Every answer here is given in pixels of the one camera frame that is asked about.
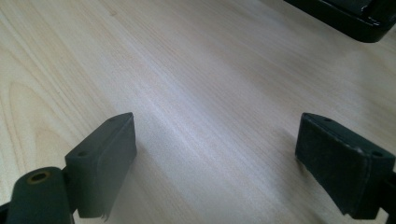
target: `hole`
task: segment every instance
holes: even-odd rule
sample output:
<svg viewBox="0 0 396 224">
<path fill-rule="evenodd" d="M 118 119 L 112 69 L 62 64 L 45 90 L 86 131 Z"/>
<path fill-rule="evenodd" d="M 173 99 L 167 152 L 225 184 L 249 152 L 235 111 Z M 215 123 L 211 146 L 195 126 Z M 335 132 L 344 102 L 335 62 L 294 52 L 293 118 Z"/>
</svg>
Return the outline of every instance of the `hole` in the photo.
<svg viewBox="0 0 396 224">
<path fill-rule="evenodd" d="M 373 156 L 382 157 L 382 154 L 380 152 L 373 152 L 372 154 Z"/>
<path fill-rule="evenodd" d="M 49 176 L 50 176 L 50 172 L 48 172 L 48 171 L 42 171 L 39 173 L 35 173 L 34 175 L 31 175 L 27 179 L 27 183 L 30 185 L 38 184 L 38 183 L 45 181 Z"/>
<path fill-rule="evenodd" d="M 78 153 L 78 156 L 80 156 L 80 157 L 84 157 L 84 156 L 86 156 L 86 155 L 88 155 L 88 153 L 87 153 L 86 151 L 80 151 L 80 152 Z"/>
</svg>

